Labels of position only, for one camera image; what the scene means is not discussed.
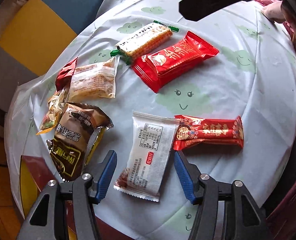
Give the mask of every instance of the tablecloth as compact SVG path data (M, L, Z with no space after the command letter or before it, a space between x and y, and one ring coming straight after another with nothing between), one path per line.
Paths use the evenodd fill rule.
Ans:
M76 56L78 66L109 59L118 41L153 20L180 28L155 51L176 43L191 30L220 53L165 85L158 94L120 60L116 98L87 101L104 110L115 125L105 133L87 170L114 149L118 164L112 180L119 176L132 146L132 111L166 117L187 114L234 119L240 115L245 137L242 151L201 145L186 155L201 172L217 181L242 180L257 204L264 203L283 172L296 133L296 57L291 40L284 26L269 22L260 12L262 6L254 1L230 5L198 22L180 15L179 1L123 1L81 32L45 76L18 87L6 118L5 148L12 193L20 209L21 155L43 157L60 180L45 142L53 132L35 135L47 112L47 100L54 93L58 71ZM179 104L187 107L183 110ZM101 220L134 239L188 238L196 207L185 199L172 156L159 203L114 190L112 184L106 198L95 206ZM222 214L219 203L216 239L221 235Z

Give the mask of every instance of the nutrition facts label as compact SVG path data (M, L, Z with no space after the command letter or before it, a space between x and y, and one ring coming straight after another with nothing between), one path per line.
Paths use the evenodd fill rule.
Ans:
M162 133L162 126L146 123L143 130L140 130L140 147L150 150L158 150L159 141Z

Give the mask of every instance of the clear plastic snack package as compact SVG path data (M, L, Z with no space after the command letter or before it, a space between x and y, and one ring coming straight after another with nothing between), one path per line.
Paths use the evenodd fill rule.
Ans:
M133 112L133 145L114 188L159 202L159 188L180 120Z
M102 98L115 98L119 56L106 62L76 67L71 78L69 102Z
M117 50L113 50L110 55L124 55L126 63L129 64L137 57L159 47L172 36L172 32L178 31L179 29L176 27L165 26L160 22L154 21L118 42L116 44Z
M71 77L75 71L77 58L67 63L56 78L56 92L48 100L48 112L45 114L36 135L47 133L55 128L63 114L63 108L68 95Z
M81 175L104 131L112 127L111 119L99 107L66 103L54 138L47 140L50 156L64 182Z

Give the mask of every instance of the red label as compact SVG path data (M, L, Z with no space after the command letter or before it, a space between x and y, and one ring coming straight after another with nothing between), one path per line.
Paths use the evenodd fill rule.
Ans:
M153 152L148 152L148 156L147 156L147 160L146 160L146 163L147 163L148 165L151 164L151 162L152 162L152 157L153 157Z

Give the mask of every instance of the red cloth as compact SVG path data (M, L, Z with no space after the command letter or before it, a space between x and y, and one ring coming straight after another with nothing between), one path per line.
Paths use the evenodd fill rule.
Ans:
M267 218L275 240L291 240L296 233L296 182Z

